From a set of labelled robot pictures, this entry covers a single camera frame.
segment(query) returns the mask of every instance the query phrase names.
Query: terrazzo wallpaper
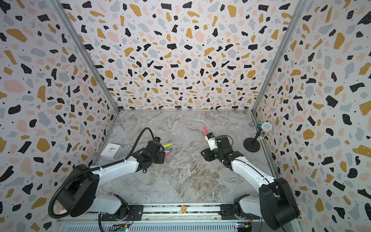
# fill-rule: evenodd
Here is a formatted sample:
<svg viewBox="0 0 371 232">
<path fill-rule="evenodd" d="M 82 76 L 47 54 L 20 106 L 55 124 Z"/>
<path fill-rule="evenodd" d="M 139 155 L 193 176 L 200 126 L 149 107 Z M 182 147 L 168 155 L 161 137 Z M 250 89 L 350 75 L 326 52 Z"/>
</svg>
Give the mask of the terrazzo wallpaper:
<svg viewBox="0 0 371 232">
<path fill-rule="evenodd" d="M 295 0 L 62 0 L 120 109 L 248 109 Z"/>
<path fill-rule="evenodd" d="M 98 157 L 114 111 L 49 2 L 0 8 L 0 231 L 52 231 L 51 196 Z"/>
<path fill-rule="evenodd" d="M 308 231 L 371 231 L 370 10 L 309 1 L 257 112 Z"/>
</svg>

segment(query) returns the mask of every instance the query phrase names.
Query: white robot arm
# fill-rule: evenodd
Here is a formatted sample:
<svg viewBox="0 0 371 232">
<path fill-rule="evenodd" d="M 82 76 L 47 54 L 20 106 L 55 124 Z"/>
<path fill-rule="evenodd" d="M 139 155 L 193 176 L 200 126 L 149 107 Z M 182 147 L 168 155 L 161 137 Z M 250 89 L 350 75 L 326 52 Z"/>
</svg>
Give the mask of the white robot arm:
<svg viewBox="0 0 371 232">
<path fill-rule="evenodd" d="M 252 213 L 263 217 L 268 226 L 276 230 L 300 215 L 285 179 L 277 180 L 267 175 L 251 164 L 239 151 L 233 151 L 228 135 L 215 137 L 208 133 L 206 128 L 205 132 L 205 140 L 209 144 L 209 148 L 201 152 L 205 160 L 218 159 L 225 167 L 240 174 L 259 192 L 259 197 L 242 195 L 236 198 L 233 204 L 235 216 L 244 218 L 248 213 Z"/>
<path fill-rule="evenodd" d="M 133 152 L 145 130 L 150 131 L 152 140 L 145 148 Z M 57 219 L 67 215 L 76 217 L 85 212 L 102 212 L 112 214 L 117 220 L 123 219 L 127 215 L 128 203 L 119 195 L 99 195 L 96 194 L 96 190 L 102 184 L 119 176 L 140 170 L 146 173 L 152 164 L 163 164 L 165 148 L 160 140 L 146 127 L 139 134 L 126 158 L 101 166 L 87 167 L 84 164 L 76 166 L 52 196 L 48 207 L 49 216 Z M 66 209 L 66 213 L 59 215 L 54 213 L 56 200 Z"/>
<path fill-rule="evenodd" d="M 117 177 L 134 173 L 138 170 L 139 163 L 133 156 L 130 156 L 124 162 L 101 168 L 97 171 L 92 171 L 93 174 L 99 176 L 98 187 L 102 184 L 113 180 Z M 263 184 L 270 184 L 274 182 L 272 176 L 260 171 L 253 164 L 251 164 L 245 157 L 237 157 L 232 161 L 232 170 L 240 174 L 247 180 L 257 192 Z M 92 206 L 87 212 L 105 212 L 115 214 L 121 206 L 121 201 L 116 196 L 107 196 L 96 194 Z M 240 200 L 240 205 L 245 213 L 252 213 L 256 216 L 262 216 L 260 212 L 259 198 L 246 196 Z"/>
</svg>

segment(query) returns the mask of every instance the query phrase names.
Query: gray marble surface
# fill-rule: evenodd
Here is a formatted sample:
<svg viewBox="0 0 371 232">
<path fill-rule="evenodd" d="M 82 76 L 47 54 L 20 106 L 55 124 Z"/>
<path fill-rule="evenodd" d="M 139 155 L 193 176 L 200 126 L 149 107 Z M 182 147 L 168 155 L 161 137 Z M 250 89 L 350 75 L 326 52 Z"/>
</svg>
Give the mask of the gray marble surface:
<svg viewBox="0 0 371 232">
<path fill-rule="evenodd" d="M 262 149 L 251 153 L 243 140 L 254 137 L 252 117 L 245 111 L 123 111 L 109 138 L 120 144 L 125 157 L 144 127 L 161 137 L 163 145 L 173 143 L 164 164 L 153 164 L 142 171 L 121 176 L 102 185 L 98 192 L 119 194 L 130 203 L 233 202 L 243 194 L 257 196 L 256 190 L 240 175 L 218 160 L 206 162 L 200 151 L 208 147 L 203 126 L 215 136 L 233 138 L 233 150 L 239 151 L 255 166 L 271 175 Z M 135 150 L 151 139 L 146 131 Z M 109 161 L 100 159 L 99 164 Z"/>
</svg>

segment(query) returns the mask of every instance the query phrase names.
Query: microphone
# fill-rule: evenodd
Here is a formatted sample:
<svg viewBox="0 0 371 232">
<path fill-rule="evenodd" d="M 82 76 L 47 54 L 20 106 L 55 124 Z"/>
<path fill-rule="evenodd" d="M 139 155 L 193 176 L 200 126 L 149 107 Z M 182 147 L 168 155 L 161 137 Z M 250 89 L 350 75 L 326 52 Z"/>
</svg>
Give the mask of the microphone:
<svg viewBox="0 0 371 232">
<path fill-rule="evenodd" d="M 255 128 L 257 128 L 258 130 L 263 130 L 263 131 L 270 131 L 272 129 L 272 124 L 270 124 L 269 122 L 264 122 L 262 124 L 257 124 L 255 125 Z"/>
<path fill-rule="evenodd" d="M 269 122 L 264 122 L 262 124 L 255 125 L 257 129 L 256 135 L 254 138 L 247 138 L 243 142 L 243 146 L 249 152 L 258 152 L 260 149 L 260 143 L 257 141 L 258 137 L 261 135 L 262 131 L 270 131 L 272 129 L 272 124 Z"/>
</svg>

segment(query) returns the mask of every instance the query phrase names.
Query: marker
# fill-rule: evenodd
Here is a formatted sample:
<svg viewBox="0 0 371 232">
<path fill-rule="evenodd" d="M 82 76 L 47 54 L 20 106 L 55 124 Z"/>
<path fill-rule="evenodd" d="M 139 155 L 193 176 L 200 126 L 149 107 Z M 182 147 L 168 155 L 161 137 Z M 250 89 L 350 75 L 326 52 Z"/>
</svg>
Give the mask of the marker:
<svg viewBox="0 0 371 232">
<path fill-rule="evenodd" d="M 208 132 L 207 132 L 206 126 L 204 126 L 204 130 L 205 130 L 205 133 L 206 133 L 206 135 L 207 135 L 207 134 L 208 134 Z"/>
<path fill-rule="evenodd" d="M 173 144 L 170 143 L 170 144 L 168 144 L 168 145 L 165 145 L 164 148 L 165 148 L 165 147 L 170 147 L 171 145 L 173 145 Z"/>
<path fill-rule="evenodd" d="M 170 150 L 171 150 L 171 148 L 165 149 L 165 151 L 170 151 Z M 162 150 L 160 150 L 160 152 L 162 152 Z"/>
</svg>

